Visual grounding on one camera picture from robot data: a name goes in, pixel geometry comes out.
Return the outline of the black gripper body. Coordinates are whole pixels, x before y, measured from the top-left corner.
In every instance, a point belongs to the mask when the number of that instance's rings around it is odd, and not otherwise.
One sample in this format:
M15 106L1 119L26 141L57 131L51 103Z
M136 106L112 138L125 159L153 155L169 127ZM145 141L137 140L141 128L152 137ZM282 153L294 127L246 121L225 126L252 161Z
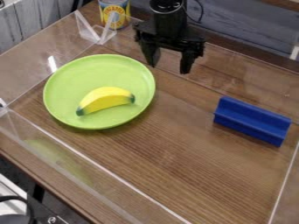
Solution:
M204 52L204 37L188 26L182 7L152 7L153 16L144 22L136 22L134 41L140 45L144 39L156 42L161 48L177 51L194 51L197 57Z

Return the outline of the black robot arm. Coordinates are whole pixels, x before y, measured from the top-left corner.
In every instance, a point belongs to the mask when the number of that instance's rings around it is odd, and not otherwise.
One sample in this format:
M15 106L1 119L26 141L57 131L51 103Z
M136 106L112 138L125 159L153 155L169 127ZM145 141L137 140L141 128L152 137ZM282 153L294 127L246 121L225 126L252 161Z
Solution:
M133 24L134 42L145 61L156 66L161 48L180 52L180 74L186 74L193 61L204 54L205 44L205 38L186 22L186 0L149 0L149 9L153 16Z

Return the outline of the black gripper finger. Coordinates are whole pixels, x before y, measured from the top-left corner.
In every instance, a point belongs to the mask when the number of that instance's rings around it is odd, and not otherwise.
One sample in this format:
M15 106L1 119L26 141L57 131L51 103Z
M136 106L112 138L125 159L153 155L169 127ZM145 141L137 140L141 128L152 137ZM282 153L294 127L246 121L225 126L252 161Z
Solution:
M180 74L186 74L192 69L192 63L196 60L197 55L194 51L185 51L181 53L180 60Z
M148 65L154 67L161 56L158 44L142 39L140 41L140 46Z

